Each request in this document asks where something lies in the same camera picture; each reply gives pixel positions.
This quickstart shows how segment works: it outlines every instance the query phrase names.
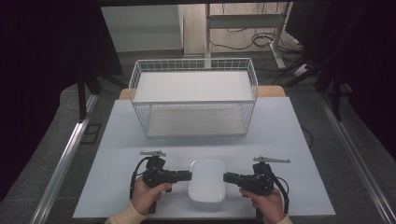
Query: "human hand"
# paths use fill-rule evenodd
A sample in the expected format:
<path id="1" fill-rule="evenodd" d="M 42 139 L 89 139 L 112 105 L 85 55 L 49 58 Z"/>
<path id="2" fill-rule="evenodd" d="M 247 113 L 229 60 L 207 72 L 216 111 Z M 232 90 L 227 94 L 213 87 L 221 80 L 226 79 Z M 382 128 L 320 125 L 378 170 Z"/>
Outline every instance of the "human hand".
<path id="1" fill-rule="evenodd" d="M 260 196 L 244 189 L 239 192 L 251 199 L 254 208 L 260 209 L 264 224 L 276 224 L 285 217 L 279 189 L 274 189 L 268 196 Z"/>
<path id="2" fill-rule="evenodd" d="M 134 209 L 142 214 L 149 213 L 149 207 L 153 202 L 158 202 L 161 199 L 161 192 L 172 188 L 169 183 L 161 184 L 155 188 L 149 188 L 139 177 L 134 182 L 134 196 L 132 197 L 132 205 Z"/>

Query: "metal rail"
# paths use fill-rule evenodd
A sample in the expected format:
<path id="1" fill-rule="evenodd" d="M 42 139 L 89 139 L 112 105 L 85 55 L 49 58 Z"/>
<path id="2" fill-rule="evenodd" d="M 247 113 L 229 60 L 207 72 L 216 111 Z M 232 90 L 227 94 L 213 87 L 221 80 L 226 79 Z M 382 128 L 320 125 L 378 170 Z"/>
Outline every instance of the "metal rail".
<path id="1" fill-rule="evenodd" d="M 361 181 L 363 182 L 364 187 L 366 187 L 367 191 L 369 192 L 375 204 L 375 207 L 378 210 L 379 215 L 384 220 L 384 223 L 396 223 L 396 216 L 389 205 L 387 197 L 385 196 L 383 190 L 371 174 L 369 168 L 361 157 L 359 150 L 356 148 L 352 139 L 349 137 L 349 134 L 344 127 L 343 122 L 338 121 L 337 117 L 332 113 L 332 110 L 330 108 L 330 102 L 326 94 L 322 93 L 320 95 L 320 99 L 330 119 L 330 122 L 332 123 L 335 131 L 337 132 L 338 137 L 340 138 L 344 149 L 346 150 L 346 153 L 352 161 L 352 164 L 355 166 L 356 171 L 361 177 Z"/>
<path id="2" fill-rule="evenodd" d="M 53 203 L 55 202 L 56 196 L 58 195 L 62 183 L 64 182 L 64 177 L 66 176 L 74 155 L 76 154 L 78 144 L 81 141 L 82 135 L 84 134 L 84 131 L 90 121 L 96 100 L 97 95 L 91 95 L 91 97 L 88 99 L 87 117 L 83 122 L 76 125 L 69 142 L 64 149 L 64 154 L 62 154 L 62 157 L 60 158 L 58 165 L 56 166 L 55 171 L 53 172 L 52 177 L 47 185 L 46 191 L 41 197 L 41 200 L 38 203 L 35 213 L 29 223 L 38 224 L 46 222 Z"/>

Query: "beige sleeve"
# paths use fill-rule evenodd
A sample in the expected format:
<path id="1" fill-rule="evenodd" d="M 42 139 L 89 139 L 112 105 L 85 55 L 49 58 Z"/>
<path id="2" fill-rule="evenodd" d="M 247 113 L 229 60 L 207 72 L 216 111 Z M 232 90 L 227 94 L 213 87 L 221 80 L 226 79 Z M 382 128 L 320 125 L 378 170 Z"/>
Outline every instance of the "beige sleeve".
<path id="1" fill-rule="evenodd" d="M 277 224 L 292 224 L 289 216 L 285 216 L 280 222 Z"/>
<path id="2" fill-rule="evenodd" d="M 128 206 L 122 212 L 111 215 L 105 224 L 139 224 L 145 218 L 146 216 L 138 213 L 129 201 Z"/>

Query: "wire basket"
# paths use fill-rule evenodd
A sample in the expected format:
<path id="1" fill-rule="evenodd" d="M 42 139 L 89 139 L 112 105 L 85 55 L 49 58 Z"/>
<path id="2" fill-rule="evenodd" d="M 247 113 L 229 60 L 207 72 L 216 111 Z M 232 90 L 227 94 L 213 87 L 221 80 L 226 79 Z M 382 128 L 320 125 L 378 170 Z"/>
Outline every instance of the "wire basket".
<path id="1" fill-rule="evenodd" d="M 129 84 L 146 137 L 246 135 L 257 94 L 250 59 L 137 61 Z"/>

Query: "cable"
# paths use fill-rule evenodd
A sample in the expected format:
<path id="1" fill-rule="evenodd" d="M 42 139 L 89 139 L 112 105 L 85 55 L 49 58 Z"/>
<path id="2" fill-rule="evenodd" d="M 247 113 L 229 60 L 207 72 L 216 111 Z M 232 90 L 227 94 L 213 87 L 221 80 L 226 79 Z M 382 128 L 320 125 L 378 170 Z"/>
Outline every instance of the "cable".
<path id="1" fill-rule="evenodd" d="M 209 42 L 210 42 L 212 45 L 214 45 L 214 46 L 223 47 L 223 48 L 226 48 L 226 49 L 248 49 L 250 46 L 253 45 L 253 42 L 251 42 L 251 43 L 250 43 L 249 45 L 247 45 L 246 47 L 243 47 L 243 48 L 233 48 L 233 47 L 230 47 L 230 46 L 215 44 L 215 43 L 213 43 L 211 40 L 210 40 Z"/>
<path id="2" fill-rule="evenodd" d="M 280 37 L 279 40 L 280 40 L 280 42 L 282 42 L 282 45 L 283 45 L 283 46 L 280 46 L 280 45 L 279 45 L 280 48 L 286 49 L 286 50 L 289 50 L 289 51 L 292 51 L 292 52 L 296 52 L 296 53 L 303 53 L 301 50 L 290 49 L 290 48 L 286 45 L 286 43 L 285 43 L 285 41 L 282 39 L 282 37 Z"/>
<path id="3" fill-rule="evenodd" d="M 270 76 L 270 77 L 260 78 L 260 79 L 257 79 L 257 81 L 258 81 L 258 82 L 261 82 L 261 81 L 264 81 L 264 80 L 266 80 L 266 79 L 273 78 L 273 77 L 277 77 L 277 75 L 276 75 L 276 76 Z"/>
<path id="4" fill-rule="evenodd" d="M 283 52 L 283 54 L 282 54 L 282 59 L 284 59 L 286 62 L 289 62 L 289 63 L 295 63 L 295 62 L 297 62 L 297 61 L 292 61 L 292 60 L 286 58 L 285 55 L 287 55 L 287 54 L 302 54 L 302 53 L 297 53 L 297 52 Z"/>
<path id="5" fill-rule="evenodd" d="M 274 180 L 275 184 L 277 185 L 277 187 L 279 188 L 280 192 L 283 195 L 283 201 L 285 202 L 284 207 L 283 207 L 283 213 L 287 214 L 289 212 L 289 185 L 287 185 L 288 187 L 288 192 L 285 191 L 285 188 L 283 188 L 283 186 L 280 184 L 278 177 L 276 177 L 274 174 L 272 174 L 272 179 Z"/>
<path id="6" fill-rule="evenodd" d="M 300 124 L 300 126 L 301 126 L 301 129 L 303 129 L 303 131 L 305 131 L 306 133 L 308 133 L 309 138 L 310 138 L 310 140 L 311 140 L 310 143 L 308 144 L 308 147 L 311 148 L 311 147 L 314 145 L 314 136 L 313 136 L 312 133 L 309 132 L 303 125 Z"/>
<path id="7" fill-rule="evenodd" d="M 276 178 L 282 180 L 282 181 L 286 184 L 286 187 L 288 188 L 288 189 L 286 190 L 286 193 L 289 194 L 289 185 L 288 185 L 288 182 L 286 182 L 285 179 L 283 179 L 283 178 L 281 178 L 281 177 L 279 177 L 279 176 L 276 176 Z"/>
<path id="8" fill-rule="evenodd" d="M 253 44 L 256 45 L 257 47 L 263 48 L 263 47 L 265 47 L 265 46 L 268 46 L 268 45 L 269 45 L 269 42 L 267 42 L 267 43 L 265 43 L 265 44 L 263 44 L 263 45 L 260 45 L 260 44 L 257 44 L 257 43 L 255 42 L 257 39 L 265 39 L 265 38 L 268 38 L 270 41 L 273 40 L 271 37 L 269 37 L 269 36 L 267 36 L 267 35 L 263 35 L 263 34 L 265 34 L 265 33 L 257 33 L 257 34 L 255 34 L 255 35 L 253 35 L 253 36 L 251 37 L 251 43 L 250 43 L 249 45 L 247 45 L 246 47 L 242 47 L 242 48 L 234 48 L 234 47 L 225 46 L 225 45 L 221 45 L 221 44 L 215 44 L 215 43 L 213 43 L 211 40 L 210 40 L 209 42 L 210 42 L 212 45 L 214 45 L 214 46 L 223 47 L 223 48 L 227 48 L 227 49 L 237 49 L 237 50 L 248 49 L 248 48 L 249 48 L 250 46 L 252 46 Z"/>
<path id="9" fill-rule="evenodd" d="M 283 72 L 283 70 L 271 70 L 266 68 L 254 68 L 254 70 L 265 71 L 265 72 Z"/>
<path id="10" fill-rule="evenodd" d="M 136 181 L 136 177 L 137 177 L 137 170 L 139 170 L 140 165 L 143 163 L 143 161 L 148 160 L 149 157 L 145 157 L 143 158 L 136 166 L 136 168 L 134 169 L 134 173 L 132 174 L 132 179 L 131 179 L 131 186 L 129 187 L 129 199 L 132 199 L 132 197 L 134 196 L 134 182 Z"/>
<path id="11" fill-rule="evenodd" d="M 287 70 L 285 70 L 284 73 L 282 73 L 279 77 L 274 79 L 272 85 L 277 85 L 280 82 L 280 80 L 282 80 L 283 77 L 286 77 L 286 76 L 294 73 L 294 71 L 296 71 L 298 69 L 298 67 L 301 66 L 301 64 L 303 64 L 306 60 L 308 60 L 308 57 L 306 54 L 303 54 L 303 56 L 301 56 L 301 58 L 299 58 L 299 60 L 297 60 L 291 66 L 289 66 L 289 68 Z"/>
<path id="12" fill-rule="evenodd" d="M 264 13 L 264 10 L 266 13 L 267 12 L 267 3 L 262 4 L 262 14 Z"/>
<path id="13" fill-rule="evenodd" d="M 239 30 L 229 30 L 229 29 L 226 29 L 227 30 L 227 32 L 228 33 L 236 33 L 236 32 L 241 32 L 241 31 L 244 31 L 244 30 L 247 30 L 248 28 L 243 28 L 243 29 L 239 29 Z"/>

